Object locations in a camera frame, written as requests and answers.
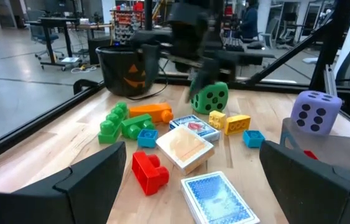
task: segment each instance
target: jack-o-lantern bucket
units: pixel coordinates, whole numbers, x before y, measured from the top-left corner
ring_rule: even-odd
[[[151,83],[145,83],[144,60],[130,46],[98,47],[104,84],[119,96],[137,96],[147,92]]]

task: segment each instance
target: blue lego brick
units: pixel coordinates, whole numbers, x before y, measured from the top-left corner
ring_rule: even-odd
[[[262,142],[264,141],[264,136],[260,131],[244,131],[242,139],[249,148],[260,148]]]
[[[137,137],[139,147],[155,147],[155,140],[158,138],[158,131],[151,129],[142,129]]]

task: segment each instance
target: orange lego brick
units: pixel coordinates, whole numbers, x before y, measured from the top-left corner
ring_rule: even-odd
[[[250,123],[251,123],[250,116],[247,116],[247,115],[232,116],[226,120],[226,128],[224,129],[224,133],[226,135],[241,133],[249,129]]]
[[[216,129],[224,128],[224,125],[226,124],[226,115],[219,111],[210,112],[209,124]]]
[[[129,108],[130,118],[143,114],[149,114],[154,123],[161,121],[169,123],[173,119],[172,109],[168,103],[156,103]]]

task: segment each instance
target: gray floor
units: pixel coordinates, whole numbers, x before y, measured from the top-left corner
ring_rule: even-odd
[[[66,53],[64,36],[59,36],[53,48]],[[70,32],[70,37],[73,51],[87,48],[86,34]],[[70,70],[62,72],[60,67],[45,66],[45,70],[42,70],[34,57],[36,52],[42,50],[45,50],[45,46],[32,42],[28,30],[0,30],[0,137],[70,99],[75,81],[81,78],[97,82],[102,80],[100,69],[89,73],[71,73]],[[286,50],[258,52],[274,54],[279,58]],[[318,53],[301,52],[267,78],[307,84],[314,65],[307,65],[302,59],[313,55]],[[265,59],[264,64],[273,61]],[[262,69],[263,66],[242,67],[238,75],[250,77]],[[174,72],[173,64],[169,63],[166,70]]]

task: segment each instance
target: black dot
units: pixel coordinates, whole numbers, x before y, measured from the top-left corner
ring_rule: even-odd
[[[326,111],[324,108],[317,109],[317,114],[320,116],[324,116],[326,114]]]
[[[299,113],[299,118],[301,118],[301,119],[307,118],[307,113],[304,112],[304,111],[300,112],[300,113]]]
[[[305,111],[309,111],[310,110],[310,105],[302,105],[302,109]]]
[[[312,131],[318,131],[318,130],[320,130],[320,127],[317,124],[313,124],[313,125],[310,126],[310,129]]]
[[[303,127],[305,125],[305,122],[303,120],[297,120],[297,124],[300,126],[300,127]]]
[[[314,118],[314,122],[315,122],[316,124],[321,124],[321,123],[323,122],[323,118],[317,116],[317,117]]]

